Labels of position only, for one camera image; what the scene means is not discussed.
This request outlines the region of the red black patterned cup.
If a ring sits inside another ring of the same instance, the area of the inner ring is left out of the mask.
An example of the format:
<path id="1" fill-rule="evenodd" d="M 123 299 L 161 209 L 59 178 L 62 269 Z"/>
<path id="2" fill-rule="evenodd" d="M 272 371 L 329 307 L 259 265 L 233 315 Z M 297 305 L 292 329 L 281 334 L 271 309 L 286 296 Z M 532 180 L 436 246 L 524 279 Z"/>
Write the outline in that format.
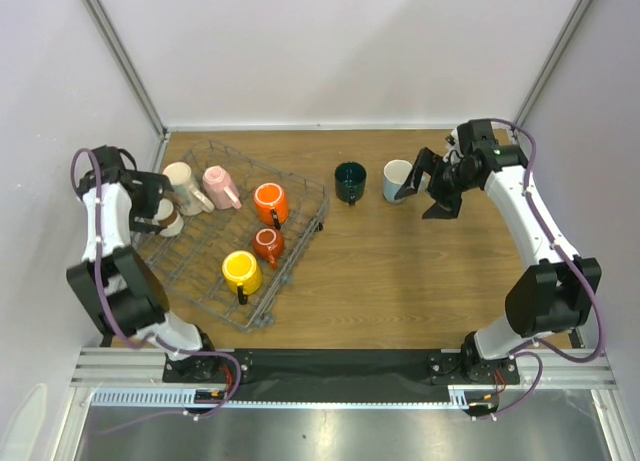
<path id="1" fill-rule="evenodd" d="M 259 230 L 253 237 L 252 246 L 259 258 L 266 260 L 274 270 L 278 268 L 278 260 L 285 246 L 284 237 L 279 230 L 272 227 Z"/>

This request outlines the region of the light blue mug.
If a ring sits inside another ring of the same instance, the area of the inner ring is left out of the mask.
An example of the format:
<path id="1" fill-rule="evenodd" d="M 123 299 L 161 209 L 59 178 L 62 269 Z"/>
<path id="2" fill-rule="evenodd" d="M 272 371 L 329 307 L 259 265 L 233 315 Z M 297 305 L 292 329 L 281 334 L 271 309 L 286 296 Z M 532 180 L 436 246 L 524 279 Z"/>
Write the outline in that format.
<path id="1" fill-rule="evenodd" d="M 402 199 L 395 199 L 403 183 L 412 169 L 412 163 L 407 160 L 390 160 L 383 169 L 382 192 L 384 199 L 391 204 L 399 204 Z"/>

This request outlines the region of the steel brown tumbler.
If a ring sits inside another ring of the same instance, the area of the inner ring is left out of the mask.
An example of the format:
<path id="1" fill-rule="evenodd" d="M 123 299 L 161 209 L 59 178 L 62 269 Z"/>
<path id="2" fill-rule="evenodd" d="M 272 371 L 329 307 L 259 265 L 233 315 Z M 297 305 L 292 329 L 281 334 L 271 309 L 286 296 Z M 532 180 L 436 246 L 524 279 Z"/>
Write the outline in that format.
<path id="1" fill-rule="evenodd" d="M 160 201 L 152 222 L 160 228 L 159 234 L 163 237 L 175 237 L 181 233 L 184 227 L 181 214 L 174 204 L 166 198 Z"/>

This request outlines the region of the dark green mug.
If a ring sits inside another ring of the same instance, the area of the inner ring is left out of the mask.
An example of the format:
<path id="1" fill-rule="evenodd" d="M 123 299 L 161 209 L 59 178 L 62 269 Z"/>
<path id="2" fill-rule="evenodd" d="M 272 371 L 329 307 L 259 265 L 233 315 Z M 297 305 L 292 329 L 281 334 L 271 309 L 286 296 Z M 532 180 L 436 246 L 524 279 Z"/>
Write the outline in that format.
<path id="1" fill-rule="evenodd" d="M 334 170 L 336 196 L 343 202 L 354 206 L 364 195 L 367 171 L 355 161 L 340 163 Z"/>

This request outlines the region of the orange enamel mug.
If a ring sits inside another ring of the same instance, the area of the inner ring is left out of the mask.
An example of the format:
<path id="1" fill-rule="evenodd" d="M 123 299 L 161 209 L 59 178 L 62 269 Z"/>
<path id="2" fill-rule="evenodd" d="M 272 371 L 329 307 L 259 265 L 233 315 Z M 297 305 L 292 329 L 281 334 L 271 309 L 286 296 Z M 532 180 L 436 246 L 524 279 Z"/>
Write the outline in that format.
<path id="1" fill-rule="evenodd" d="M 253 194 L 259 219 L 267 226 L 280 229 L 289 217 L 289 203 L 285 189 L 277 183 L 258 186 Z"/>

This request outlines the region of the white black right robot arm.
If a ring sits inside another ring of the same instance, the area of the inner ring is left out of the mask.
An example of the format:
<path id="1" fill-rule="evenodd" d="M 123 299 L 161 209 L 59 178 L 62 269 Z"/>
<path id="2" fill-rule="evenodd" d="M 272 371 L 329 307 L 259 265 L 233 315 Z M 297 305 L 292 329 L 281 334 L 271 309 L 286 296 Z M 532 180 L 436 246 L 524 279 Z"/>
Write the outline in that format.
<path id="1" fill-rule="evenodd" d="M 505 298 L 503 315 L 469 333 L 461 346 L 454 371 L 472 383 L 486 381 L 529 345 L 545 344 L 549 336 L 581 327 L 597 315 L 602 276 L 598 261 L 581 256 L 561 233 L 539 194 L 533 136 L 505 121 L 529 147 L 502 145 L 494 133 L 499 122 L 473 119 L 459 125 L 448 136 L 444 155 L 422 148 L 395 194 L 401 200 L 424 190 L 434 202 L 424 218 L 453 220 L 464 193 L 480 189 L 501 213 L 518 248 L 524 272 Z"/>

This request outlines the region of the cream floral tall mug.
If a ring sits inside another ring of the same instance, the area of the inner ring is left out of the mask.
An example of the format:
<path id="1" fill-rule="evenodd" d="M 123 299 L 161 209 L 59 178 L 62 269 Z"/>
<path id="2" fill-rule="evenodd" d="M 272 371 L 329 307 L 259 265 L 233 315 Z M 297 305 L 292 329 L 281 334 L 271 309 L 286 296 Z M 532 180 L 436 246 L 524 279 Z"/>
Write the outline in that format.
<path id="1" fill-rule="evenodd" d="M 174 162 L 164 168 L 163 174 L 173 188 L 173 200 L 182 215 L 195 216 L 212 213 L 213 202 L 200 189 L 192 168 L 185 162 Z"/>

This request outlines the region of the yellow enamel mug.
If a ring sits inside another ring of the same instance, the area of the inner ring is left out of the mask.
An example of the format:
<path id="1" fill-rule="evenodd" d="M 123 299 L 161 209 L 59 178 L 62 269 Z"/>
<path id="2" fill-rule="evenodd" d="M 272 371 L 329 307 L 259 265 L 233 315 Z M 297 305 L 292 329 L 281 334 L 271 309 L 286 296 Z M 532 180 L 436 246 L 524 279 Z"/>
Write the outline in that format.
<path id="1" fill-rule="evenodd" d="M 222 274 L 240 305 L 247 305 L 249 296 L 256 293 L 263 282 L 256 257 L 246 250 L 228 254 L 222 263 Z"/>

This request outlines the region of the pink faceted mug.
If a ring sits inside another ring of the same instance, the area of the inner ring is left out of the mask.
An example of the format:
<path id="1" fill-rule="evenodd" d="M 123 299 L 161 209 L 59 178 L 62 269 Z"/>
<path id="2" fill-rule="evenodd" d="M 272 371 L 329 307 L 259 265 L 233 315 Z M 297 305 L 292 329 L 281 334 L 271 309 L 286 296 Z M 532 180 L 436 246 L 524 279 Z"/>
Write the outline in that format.
<path id="1" fill-rule="evenodd" d="M 231 175 L 219 165 L 207 168 L 202 176 L 205 193 L 213 202 L 216 209 L 226 210 L 242 207 L 239 190 Z"/>

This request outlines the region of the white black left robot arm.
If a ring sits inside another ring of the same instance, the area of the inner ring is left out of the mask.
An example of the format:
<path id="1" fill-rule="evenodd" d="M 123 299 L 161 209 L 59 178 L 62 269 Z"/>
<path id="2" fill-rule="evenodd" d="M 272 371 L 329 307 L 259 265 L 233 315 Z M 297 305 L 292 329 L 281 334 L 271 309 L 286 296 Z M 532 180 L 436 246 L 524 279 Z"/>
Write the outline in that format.
<path id="1" fill-rule="evenodd" d="M 166 382 L 206 383 L 221 368 L 214 346 L 198 326 L 174 314 L 160 280 L 136 250 L 132 236 L 165 231 L 162 209 L 168 178 L 140 171 L 132 155 L 115 146 L 81 149 L 90 169 L 71 178 L 87 213 L 80 262 L 66 279 L 99 332 L 132 349 L 150 343 L 165 353 Z"/>

